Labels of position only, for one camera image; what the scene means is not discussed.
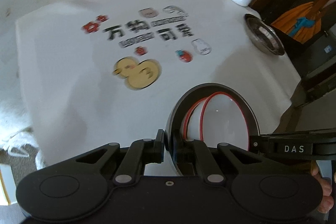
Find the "person's right hand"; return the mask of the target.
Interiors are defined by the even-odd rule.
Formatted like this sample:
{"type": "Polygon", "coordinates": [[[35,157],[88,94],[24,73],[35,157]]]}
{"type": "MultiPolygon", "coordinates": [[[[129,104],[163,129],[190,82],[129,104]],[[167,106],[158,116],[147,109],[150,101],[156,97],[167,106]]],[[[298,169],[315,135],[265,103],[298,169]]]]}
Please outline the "person's right hand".
{"type": "Polygon", "coordinates": [[[332,192],[331,183],[329,183],[327,180],[321,177],[316,161],[311,162],[310,172],[311,175],[319,182],[323,191],[323,198],[321,203],[319,204],[318,211],[322,214],[326,214],[334,206],[334,199],[331,196],[332,192]]]}

